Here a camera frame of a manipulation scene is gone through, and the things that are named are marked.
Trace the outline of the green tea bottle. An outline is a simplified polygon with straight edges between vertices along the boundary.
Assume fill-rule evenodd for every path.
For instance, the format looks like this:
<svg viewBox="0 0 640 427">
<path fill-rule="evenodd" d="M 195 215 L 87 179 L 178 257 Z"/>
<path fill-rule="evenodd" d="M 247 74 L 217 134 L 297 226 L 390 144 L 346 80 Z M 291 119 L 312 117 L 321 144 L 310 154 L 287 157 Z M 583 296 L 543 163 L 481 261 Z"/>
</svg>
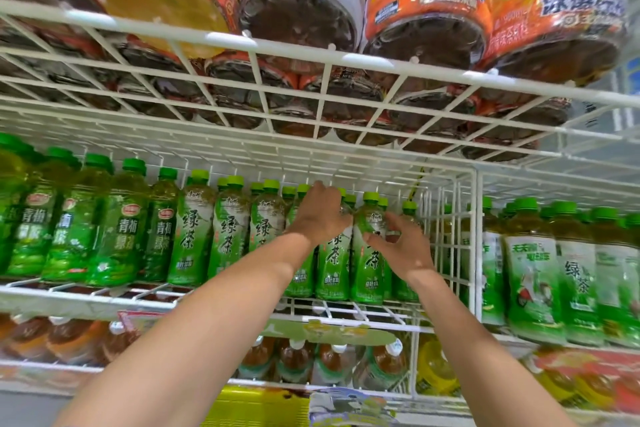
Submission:
<svg viewBox="0 0 640 427">
<path fill-rule="evenodd" d="M 338 236 L 319 246 L 317 253 L 315 297 L 325 301 L 349 300 L 351 240 L 353 222 L 350 221 Z"/>
<path fill-rule="evenodd" d="M 385 300 L 385 260 L 364 236 L 386 238 L 387 220 L 379 201 L 378 192 L 364 192 L 363 203 L 353 216 L 351 240 L 350 299 L 373 306 L 381 306 Z"/>
</svg>

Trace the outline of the pink shelf tag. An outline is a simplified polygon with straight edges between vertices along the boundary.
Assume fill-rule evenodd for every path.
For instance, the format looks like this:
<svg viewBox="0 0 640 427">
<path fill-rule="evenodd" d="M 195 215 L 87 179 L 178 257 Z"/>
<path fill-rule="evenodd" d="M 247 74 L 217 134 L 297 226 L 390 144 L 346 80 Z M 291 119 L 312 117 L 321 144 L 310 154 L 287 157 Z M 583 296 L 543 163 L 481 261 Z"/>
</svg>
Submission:
<svg viewBox="0 0 640 427">
<path fill-rule="evenodd" d="M 147 332 L 165 315 L 163 312 L 144 312 L 133 310 L 119 310 L 117 314 L 125 330 L 136 334 L 143 334 Z"/>
</svg>

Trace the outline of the row of green label teas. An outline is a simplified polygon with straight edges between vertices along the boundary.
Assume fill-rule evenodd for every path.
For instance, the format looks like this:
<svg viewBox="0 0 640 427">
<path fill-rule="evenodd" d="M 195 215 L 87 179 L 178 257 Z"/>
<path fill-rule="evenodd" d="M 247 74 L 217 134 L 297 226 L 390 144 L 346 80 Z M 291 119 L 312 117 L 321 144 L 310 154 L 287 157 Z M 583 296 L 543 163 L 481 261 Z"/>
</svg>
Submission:
<svg viewBox="0 0 640 427">
<path fill-rule="evenodd" d="M 235 378 L 366 391 L 393 391 L 408 372 L 404 343 L 380 346 L 314 343 L 259 336 Z"/>
</svg>

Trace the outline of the green oval shelf tag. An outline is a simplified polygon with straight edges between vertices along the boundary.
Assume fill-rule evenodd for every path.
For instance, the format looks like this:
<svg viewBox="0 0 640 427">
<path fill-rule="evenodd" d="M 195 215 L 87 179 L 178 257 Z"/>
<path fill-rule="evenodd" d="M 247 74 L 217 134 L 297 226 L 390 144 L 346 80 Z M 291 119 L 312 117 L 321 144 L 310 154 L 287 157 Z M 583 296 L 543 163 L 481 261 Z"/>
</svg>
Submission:
<svg viewBox="0 0 640 427">
<path fill-rule="evenodd" d="M 329 325 L 319 320 L 308 323 L 285 319 L 270 319 L 259 335 L 309 341 L 323 344 L 384 346 L 396 341 L 396 334 L 369 326 Z"/>
</svg>

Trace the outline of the person's left hand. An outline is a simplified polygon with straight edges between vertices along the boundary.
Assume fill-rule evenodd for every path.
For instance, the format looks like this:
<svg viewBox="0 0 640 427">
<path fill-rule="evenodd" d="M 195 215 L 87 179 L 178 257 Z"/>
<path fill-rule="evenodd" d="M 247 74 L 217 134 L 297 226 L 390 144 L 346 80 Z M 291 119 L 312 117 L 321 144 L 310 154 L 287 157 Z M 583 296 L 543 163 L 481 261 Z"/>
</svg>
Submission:
<svg viewBox="0 0 640 427">
<path fill-rule="evenodd" d="M 315 181 L 302 198 L 286 234 L 303 237 L 310 247 L 319 246 L 342 232 L 342 194 L 339 189 Z"/>
</svg>

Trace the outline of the row of pale green drinks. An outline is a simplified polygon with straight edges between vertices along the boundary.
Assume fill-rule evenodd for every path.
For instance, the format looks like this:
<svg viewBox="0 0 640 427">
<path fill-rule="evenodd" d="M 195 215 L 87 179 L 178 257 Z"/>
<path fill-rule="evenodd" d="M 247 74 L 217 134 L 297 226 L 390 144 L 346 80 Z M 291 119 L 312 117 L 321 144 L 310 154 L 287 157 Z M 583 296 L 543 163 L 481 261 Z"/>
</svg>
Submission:
<svg viewBox="0 0 640 427">
<path fill-rule="evenodd" d="M 264 180 L 251 184 L 249 196 L 243 194 L 241 176 L 228 176 L 218 181 L 219 195 L 212 206 L 211 247 L 207 278 L 212 278 L 238 262 L 244 255 L 280 236 L 292 223 L 302 198 L 310 185 L 280 187 L 277 180 Z M 356 196 L 345 189 L 342 194 L 342 210 L 357 210 Z M 385 210 L 387 201 L 380 197 Z M 291 298 L 315 297 L 317 253 L 315 248 L 302 263 L 285 296 Z M 385 261 L 385 300 L 418 302 L 418 295 L 400 280 Z"/>
</svg>

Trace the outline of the row of white label drinks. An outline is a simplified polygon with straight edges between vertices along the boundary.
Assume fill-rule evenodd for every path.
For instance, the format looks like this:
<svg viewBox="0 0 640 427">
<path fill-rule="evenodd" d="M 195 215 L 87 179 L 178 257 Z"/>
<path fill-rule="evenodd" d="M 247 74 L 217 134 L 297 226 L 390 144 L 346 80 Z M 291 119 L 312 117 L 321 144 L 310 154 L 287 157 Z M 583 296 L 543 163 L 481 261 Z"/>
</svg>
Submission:
<svg viewBox="0 0 640 427">
<path fill-rule="evenodd" d="M 549 345 L 640 349 L 640 248 L 615 207 L 492 199 L 460 222 L 465 301 L 490 328 Z"/>
</svg>

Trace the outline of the group of large orange drinks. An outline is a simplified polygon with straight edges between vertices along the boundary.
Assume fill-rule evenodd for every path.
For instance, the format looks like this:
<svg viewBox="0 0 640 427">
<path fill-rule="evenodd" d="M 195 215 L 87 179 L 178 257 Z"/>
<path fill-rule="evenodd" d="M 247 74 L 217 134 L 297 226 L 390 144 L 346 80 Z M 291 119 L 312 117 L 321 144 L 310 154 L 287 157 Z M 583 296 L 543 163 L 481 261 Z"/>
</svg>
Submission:
<svg viewBox="0 0 640 427">
<path fill-rule="evenodd" d="M 495 73 L 546 84 L 583 89 L 618 65 L 630 42 L 628 0 L 14 0 L 112 18 L 182 27 L 359 53 L 415 64 Z M 85 59 L 108 58 L 80 27 L 46 23 L 43 17 L 18 18 L 61 53 Z M 105 32 L 134 66 L 184 72 L 177 47 L 197 75 L 252 82 L 248 52 L 221 44 L 176 43 L 138 30 Z M 265 84 L 299 91 L 380 101 L 399 78 L 388 71 L 311 62 L 310 57 L 276 57 L 258 51 Z M 204 104 L 195 85 L 156 80 L 165 98 Z M 408 77 L 395 100 L 399 106 L 441 110 L 466 86 L 446 80 Z M 480 91 L 464 100 L 464 114 L 504 118 L 534 96 Z M 578 113 L 571 99 L 552 98 L 514 121 L 562 126 Z M 364 125 L 374 110 L 326 103 L 324 117 Z M 383 110 L 375 127 L 415 132 L 428 117 Z M 535 131 L 501 128 L 477 139 L 509 146 Z"/>
</svg>

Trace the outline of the yellow package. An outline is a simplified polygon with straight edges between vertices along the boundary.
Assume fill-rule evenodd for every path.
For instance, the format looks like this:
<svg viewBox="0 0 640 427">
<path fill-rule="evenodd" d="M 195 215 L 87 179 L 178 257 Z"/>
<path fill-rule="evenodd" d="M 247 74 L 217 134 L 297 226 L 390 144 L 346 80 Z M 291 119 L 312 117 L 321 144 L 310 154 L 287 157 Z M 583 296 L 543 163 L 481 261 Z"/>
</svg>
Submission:
<svg viewBox="0 0 640 427">
<path fill-rule="evenodd" d="M 292 390 L 228 385 L 200 427 L 309 427 L 308 407 Z"/>
</svg>

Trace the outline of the row of brown tea drinks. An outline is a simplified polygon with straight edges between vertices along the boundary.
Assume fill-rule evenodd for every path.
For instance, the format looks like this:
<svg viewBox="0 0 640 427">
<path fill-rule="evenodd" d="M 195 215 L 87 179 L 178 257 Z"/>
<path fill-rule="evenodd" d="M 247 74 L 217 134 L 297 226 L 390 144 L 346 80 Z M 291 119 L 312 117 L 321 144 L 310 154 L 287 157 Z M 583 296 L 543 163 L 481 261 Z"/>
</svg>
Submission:
<svg viewBox="0 0 640 427">
<path fill-rule="evenodd" d="M 139 336 L 121 321 L 0 313 L 0 355 L 14 360 L 105 366 Z"/>
</svg>

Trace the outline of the blue and white package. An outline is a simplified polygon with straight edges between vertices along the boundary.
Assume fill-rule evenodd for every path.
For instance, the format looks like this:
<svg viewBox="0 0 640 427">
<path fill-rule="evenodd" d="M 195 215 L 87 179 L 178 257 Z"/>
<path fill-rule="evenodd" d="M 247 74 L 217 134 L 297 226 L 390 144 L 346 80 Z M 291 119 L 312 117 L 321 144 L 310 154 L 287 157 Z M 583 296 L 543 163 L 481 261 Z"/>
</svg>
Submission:
<svg viewBox="0 0 640 427">
<path fill-rule="evenodd" d="M 309 397 L 309 427 L 395 427 L 399 422 L 378 396 L 344 387 L 313 391 Z"/>
</svg>

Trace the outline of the row of red label drinks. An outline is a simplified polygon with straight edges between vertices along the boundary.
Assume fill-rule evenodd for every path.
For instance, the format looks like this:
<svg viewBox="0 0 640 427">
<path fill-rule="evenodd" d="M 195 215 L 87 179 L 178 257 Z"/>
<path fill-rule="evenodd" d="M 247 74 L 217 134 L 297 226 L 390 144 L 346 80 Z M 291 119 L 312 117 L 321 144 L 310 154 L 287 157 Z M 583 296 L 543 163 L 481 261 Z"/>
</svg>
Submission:
<svg viewBox="0 0 640 427">
<path fill-rule="evenodd" d="M 540 346 L 520 361 L 563 407 L 640 415 L 640 351 Z"/>
</svg>

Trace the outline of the person's right hand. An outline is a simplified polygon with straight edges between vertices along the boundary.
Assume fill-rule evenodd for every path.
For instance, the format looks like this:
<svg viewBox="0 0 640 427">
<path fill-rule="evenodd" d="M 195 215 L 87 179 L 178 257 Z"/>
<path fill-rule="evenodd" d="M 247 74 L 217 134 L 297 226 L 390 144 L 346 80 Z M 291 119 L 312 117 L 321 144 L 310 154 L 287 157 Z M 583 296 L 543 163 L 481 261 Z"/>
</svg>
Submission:
<svg viewBox="0 0 640 427">
<path fill-rule="evenodd" d="M 401 234 L 395 242 L 396 254 L 383 256 L 392 271 L 416 292 L 427 277 L 437 275 L 428 237 L 418 224 L 392 212 L 386 213 L 388 224 Z"/>
</svg>

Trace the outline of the person's right forearm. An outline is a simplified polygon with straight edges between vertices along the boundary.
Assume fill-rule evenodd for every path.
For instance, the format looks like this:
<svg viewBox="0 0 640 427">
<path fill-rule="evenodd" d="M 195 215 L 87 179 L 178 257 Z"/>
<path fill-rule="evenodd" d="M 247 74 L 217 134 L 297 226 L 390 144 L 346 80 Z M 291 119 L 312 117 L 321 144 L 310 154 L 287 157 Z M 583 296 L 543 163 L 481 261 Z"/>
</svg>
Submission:
<svg viewBox="0 0 640 427">
<path fill-rule="evenodd" d="M 419 295 L 477 427 L 578 427 L 436 271 L 413 270 L 407 281 Z"/>
</svg>

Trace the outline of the yellow drink bottle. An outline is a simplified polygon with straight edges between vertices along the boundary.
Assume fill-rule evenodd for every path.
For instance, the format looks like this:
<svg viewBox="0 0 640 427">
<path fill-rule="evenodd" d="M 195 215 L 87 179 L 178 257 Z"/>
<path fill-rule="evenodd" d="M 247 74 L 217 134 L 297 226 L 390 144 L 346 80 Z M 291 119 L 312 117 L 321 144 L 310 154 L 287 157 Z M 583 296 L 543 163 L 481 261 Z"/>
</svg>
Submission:
<svg viewBox="0 0 640 427">
<path fill-rule="evenodd" d="M 435 335 L 424 334 L 419 343 L 415 390 L 428 396 L 455 396 L 459 381 Z"/>
</svg>

